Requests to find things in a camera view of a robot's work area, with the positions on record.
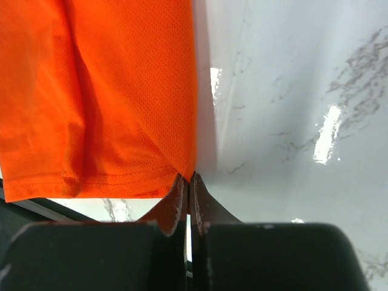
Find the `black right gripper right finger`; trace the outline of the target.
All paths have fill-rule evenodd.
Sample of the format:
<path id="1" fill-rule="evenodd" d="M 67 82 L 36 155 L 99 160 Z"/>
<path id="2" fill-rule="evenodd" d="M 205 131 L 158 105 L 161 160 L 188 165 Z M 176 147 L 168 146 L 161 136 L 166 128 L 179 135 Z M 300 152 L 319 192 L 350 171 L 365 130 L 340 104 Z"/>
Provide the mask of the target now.
<path id="1" fill-rule="evenodd" d="M 189 188 L 194 290 L 367 290 L 347 236 L 336 226 L 244 223 L 207 190 Z"/>

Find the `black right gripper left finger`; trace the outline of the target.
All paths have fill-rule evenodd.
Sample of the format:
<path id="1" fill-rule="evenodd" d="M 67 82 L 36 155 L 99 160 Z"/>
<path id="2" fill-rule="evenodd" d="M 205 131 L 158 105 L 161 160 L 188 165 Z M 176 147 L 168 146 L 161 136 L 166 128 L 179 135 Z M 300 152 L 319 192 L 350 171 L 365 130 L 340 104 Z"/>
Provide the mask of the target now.
<path id="1" fill-rule="evenodd" d="M 185 290 L 187 184 L 135 222 L 39 222 L 1 263 L 2 290 Z"/>

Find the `orange t shirt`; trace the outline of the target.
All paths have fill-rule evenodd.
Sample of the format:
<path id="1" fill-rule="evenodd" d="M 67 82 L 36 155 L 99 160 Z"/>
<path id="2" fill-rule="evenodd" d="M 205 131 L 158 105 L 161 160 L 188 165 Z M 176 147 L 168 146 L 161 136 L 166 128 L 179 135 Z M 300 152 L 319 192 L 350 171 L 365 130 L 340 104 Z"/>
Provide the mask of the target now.
<path id="1" fill-rule="evenodd" d="M 191 1 L 2 1 L 8 202 L 162 198 L 196 164 Z"/>

